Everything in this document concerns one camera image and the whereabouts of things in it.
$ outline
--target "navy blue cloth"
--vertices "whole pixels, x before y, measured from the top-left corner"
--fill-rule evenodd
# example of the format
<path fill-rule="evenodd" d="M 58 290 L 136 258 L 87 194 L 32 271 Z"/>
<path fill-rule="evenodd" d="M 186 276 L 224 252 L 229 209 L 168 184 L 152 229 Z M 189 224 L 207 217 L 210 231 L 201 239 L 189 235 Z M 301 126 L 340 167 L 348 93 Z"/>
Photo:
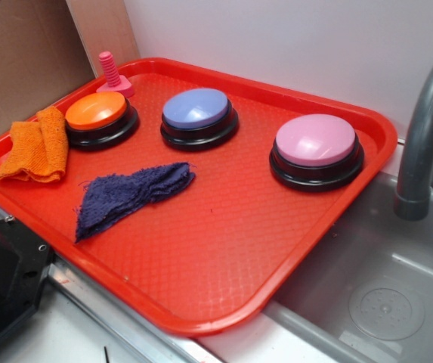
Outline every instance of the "navy blue cloth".
<path fill-rule="evenodd" d="M 132 175 L 97 177 L 87 186 L 79 211 L 76 243 L 105 231 L 148 203 L 183 191 L 194 179 L 188 163 L 142 169 Z"/>

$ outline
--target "orange button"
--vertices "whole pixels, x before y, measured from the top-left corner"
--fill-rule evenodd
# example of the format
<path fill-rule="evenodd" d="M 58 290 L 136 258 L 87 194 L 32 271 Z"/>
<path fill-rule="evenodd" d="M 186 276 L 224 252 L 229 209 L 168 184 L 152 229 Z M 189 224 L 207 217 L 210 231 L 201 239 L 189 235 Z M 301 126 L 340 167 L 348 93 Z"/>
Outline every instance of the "orange button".
<path fill-rule="evenodd" d="M 66 111 L 65 118 L 75 130 L 93 130 L 120 118 L 127 108 L 118 92 L 98 92 L 80 98 Z"/>

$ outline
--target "blue button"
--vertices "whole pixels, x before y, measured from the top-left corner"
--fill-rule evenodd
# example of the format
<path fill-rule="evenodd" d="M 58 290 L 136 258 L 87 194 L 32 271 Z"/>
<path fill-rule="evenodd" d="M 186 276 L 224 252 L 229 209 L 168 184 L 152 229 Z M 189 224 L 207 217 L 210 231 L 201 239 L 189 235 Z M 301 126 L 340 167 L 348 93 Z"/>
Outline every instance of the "blue button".
<path fill-rule="evenodd" d="M 182 92 L 167 101 L 162 110 L 165 121 L 178 129 L 200 129 L 219 121 L 227 112 L 226 95 L 213 88 Z"/>

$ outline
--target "round button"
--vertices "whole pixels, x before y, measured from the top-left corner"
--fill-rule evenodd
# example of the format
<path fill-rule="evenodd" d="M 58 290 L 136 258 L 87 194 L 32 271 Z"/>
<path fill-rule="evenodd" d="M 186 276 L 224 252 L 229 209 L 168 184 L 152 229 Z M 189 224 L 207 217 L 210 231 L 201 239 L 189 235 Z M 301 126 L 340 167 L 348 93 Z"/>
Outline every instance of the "round button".
<path fill-rule="evenodd" d="M 354 128 L 326 114 L 300 116 L 284 124 L 275 138 L 281 156 L 300 166 L 327 166 L 344 159 L 355 143 Z"/>
<path fill-rule="evenodd" d="M 127 104 L 118 92 L 107 91 L 87 95 L 76 101 L 66 111 L 67 123 L 75 130 L 93 130 L 120 118 Z"/>
<path fill-rule="evenodd" d="M 226 95 L 212 88 L 197 88 L 182 92 L 162 109 L 165 121 L 178 129 L 199 129 L 219 121 L 227 112 Z"/>

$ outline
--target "pink button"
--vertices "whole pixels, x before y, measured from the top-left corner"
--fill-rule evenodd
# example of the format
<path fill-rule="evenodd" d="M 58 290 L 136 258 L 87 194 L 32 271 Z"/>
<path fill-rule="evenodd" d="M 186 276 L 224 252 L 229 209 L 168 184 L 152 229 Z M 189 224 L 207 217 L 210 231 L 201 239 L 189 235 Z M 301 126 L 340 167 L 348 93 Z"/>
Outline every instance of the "pink button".
<path fill-rule="evenodd" d="M 327 166 L 352 152 L 354 128 L 340 117 L 311 114 L 283 125 L 276 137 L 277 149 L 287 161 L 301 166 Z"/>

